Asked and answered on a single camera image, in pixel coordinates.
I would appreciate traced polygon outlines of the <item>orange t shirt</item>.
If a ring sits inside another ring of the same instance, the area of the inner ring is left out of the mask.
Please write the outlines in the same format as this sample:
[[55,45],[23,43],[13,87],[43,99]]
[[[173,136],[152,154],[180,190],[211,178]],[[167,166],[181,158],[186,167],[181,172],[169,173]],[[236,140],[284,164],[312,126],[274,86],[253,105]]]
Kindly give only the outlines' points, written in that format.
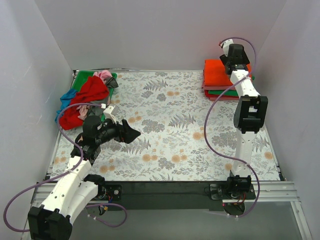
[[206,59],[204,61],[203,74],[226,74],[225,67],[219,59]]

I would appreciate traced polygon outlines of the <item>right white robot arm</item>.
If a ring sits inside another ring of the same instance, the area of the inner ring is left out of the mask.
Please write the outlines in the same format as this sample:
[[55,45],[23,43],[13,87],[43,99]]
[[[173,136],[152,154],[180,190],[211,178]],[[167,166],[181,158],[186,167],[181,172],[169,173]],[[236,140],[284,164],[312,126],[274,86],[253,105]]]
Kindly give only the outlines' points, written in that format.
[[244,197],[251,189],[251,164],[253,141],[263,127],[267,112],[268,98],[255,89],[249,70],[250,61],[243,45],[232,39],[221,42],[223,55],[220,60],[229,76],[232,87],[239,97],[233,117],[236,128],[235,160],[226,181],[227,195],[232,199]]

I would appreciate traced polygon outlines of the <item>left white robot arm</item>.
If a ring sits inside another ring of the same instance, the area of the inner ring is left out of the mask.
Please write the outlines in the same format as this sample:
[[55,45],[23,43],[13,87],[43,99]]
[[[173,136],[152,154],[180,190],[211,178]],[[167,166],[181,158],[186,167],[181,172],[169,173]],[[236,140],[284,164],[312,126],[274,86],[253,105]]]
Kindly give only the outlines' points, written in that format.
[[104,177],[90,174],[93,163],[101,152],[101,145],[115,140],[130,144],[141,133],[121,122],[89,116],[76,137],[64,176],[60,177],[48,197],[39,207],[28,212],[30,237],[33,240],[68,240],[73,223],[92,200],[106,196]]

